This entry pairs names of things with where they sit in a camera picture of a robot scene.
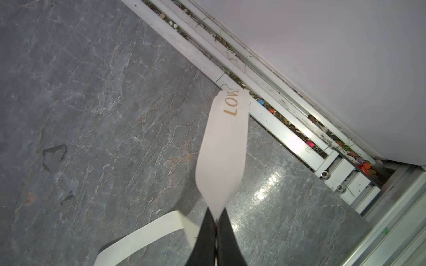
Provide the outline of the white printed ribbon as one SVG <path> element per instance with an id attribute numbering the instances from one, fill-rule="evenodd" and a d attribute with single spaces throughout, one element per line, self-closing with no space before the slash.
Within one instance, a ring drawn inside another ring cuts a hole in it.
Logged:
<path id="1" fill-rule="evenodd" d="M 246 89 L 224 90 L 214 98 L 196 163 L 195 181 L 216 223 L 241 185 L 246 160 L 251 96 Z M 96 266 L 116 266 L 136 251 L 182 229 L 194 249 L 200 231 L 180 211 L 172 211 L 102 250 Z"/>

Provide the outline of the aluminium side rail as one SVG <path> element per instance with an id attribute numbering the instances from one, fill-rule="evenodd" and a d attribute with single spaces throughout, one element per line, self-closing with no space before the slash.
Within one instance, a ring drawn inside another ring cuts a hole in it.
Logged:
<path id="1" fill-rule="evenodd" d="M 194 1 L 125 4 L 220 89 L 247 89 L 251 116 L 356 212 L 374 203 L 383 168 Z"/>

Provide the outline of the aluminium front rail frame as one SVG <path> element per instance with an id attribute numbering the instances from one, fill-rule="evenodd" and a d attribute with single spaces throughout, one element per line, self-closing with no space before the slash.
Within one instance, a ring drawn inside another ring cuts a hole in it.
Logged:
<path id="1" fill-rule="evenodd" d="M 356 211 L 372 229 L 342 262 L 344 266 L 423 266 L 426 263 L 426 170 L 400 166 L 378 198 Z"/>

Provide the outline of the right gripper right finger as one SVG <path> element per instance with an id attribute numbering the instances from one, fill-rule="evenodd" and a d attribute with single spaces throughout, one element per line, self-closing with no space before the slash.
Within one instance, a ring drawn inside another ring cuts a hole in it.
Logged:
<path id="1" fill-rule="evenodd" d="M 217 265 L 247 266 L 226 209 L 217 222 Z"/>

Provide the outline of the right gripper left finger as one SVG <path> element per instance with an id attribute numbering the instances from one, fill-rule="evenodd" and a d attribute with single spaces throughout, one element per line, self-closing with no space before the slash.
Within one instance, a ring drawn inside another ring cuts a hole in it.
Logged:
<path id="1" fill-rule="evenodd" d="M 214 266 L 216 259 L 216 223 L 207 208 L 194 249 L 186 266 Z"/>

